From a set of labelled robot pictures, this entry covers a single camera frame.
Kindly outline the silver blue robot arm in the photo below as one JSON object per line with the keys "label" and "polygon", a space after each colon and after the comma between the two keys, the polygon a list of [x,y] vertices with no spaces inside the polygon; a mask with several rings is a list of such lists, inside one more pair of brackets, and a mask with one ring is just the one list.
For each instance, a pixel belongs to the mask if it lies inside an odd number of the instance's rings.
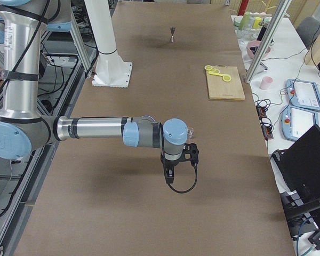
{"label": "silver blue robot arm", "polygon": [[41,31],[69,31],[70,1],[0,1],[4,19],[4,88],[0,109],[0,158],[28,156],[48,143],[68,138],[118,138],[126,146],[161,150],[166,183],[174,181],[180,162],[198,167],[199,151],[187,143],[188,128],[180,119],[165,123],[150,116],[82,117],[41,115],[37,111]]}

